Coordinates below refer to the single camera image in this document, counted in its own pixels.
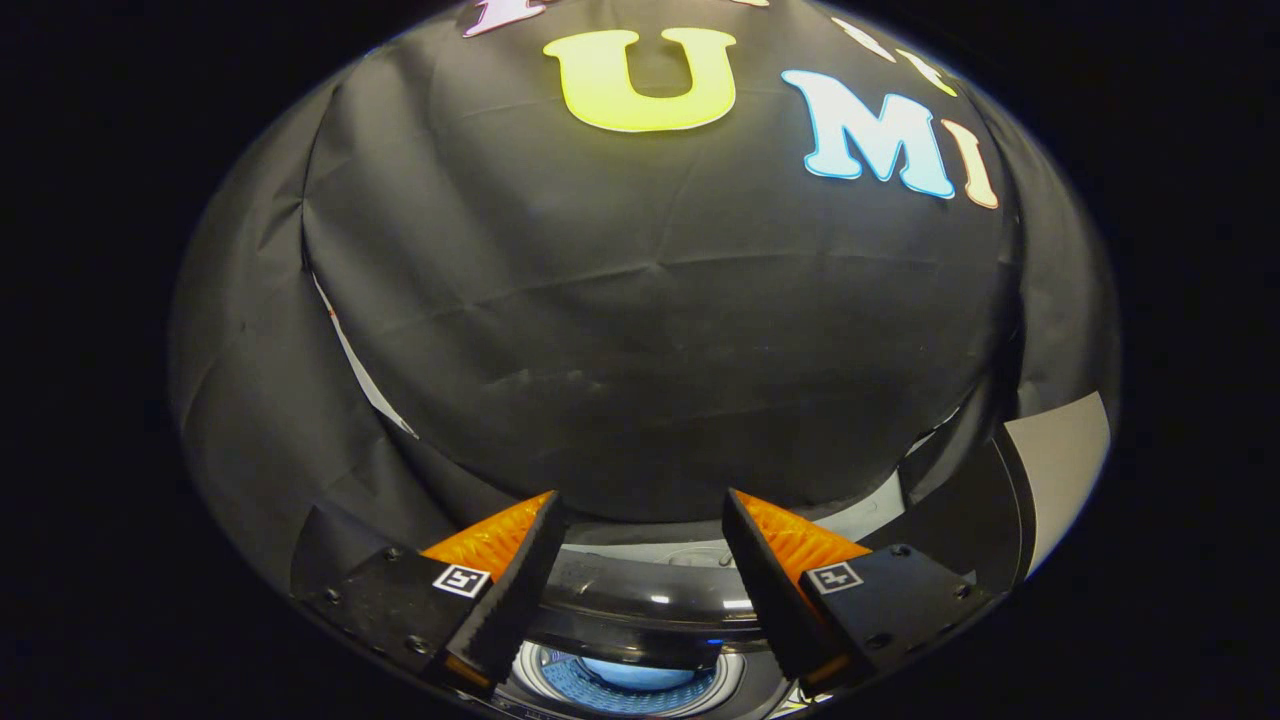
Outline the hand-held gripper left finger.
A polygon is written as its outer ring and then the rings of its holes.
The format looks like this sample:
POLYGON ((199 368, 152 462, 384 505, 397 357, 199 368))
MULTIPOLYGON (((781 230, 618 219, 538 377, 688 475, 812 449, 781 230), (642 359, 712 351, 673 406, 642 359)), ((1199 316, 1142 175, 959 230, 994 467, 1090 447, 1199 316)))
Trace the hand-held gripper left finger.
POLYGON ((492 696, 511 673, 564 538, 557 491, 425 550, 367 538, 347 556, 311 521, 291 598, 361 653, 425 685, 492 696))

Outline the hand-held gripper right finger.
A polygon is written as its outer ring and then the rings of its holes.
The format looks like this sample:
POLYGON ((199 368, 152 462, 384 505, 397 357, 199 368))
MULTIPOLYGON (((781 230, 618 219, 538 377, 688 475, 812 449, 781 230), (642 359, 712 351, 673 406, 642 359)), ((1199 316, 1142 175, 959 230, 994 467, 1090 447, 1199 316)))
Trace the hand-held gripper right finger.
POLYGON ((722 532, 774 661, 809 696, 897 673, 996 601, 910 544, 873 550, 740 489, 722 532))

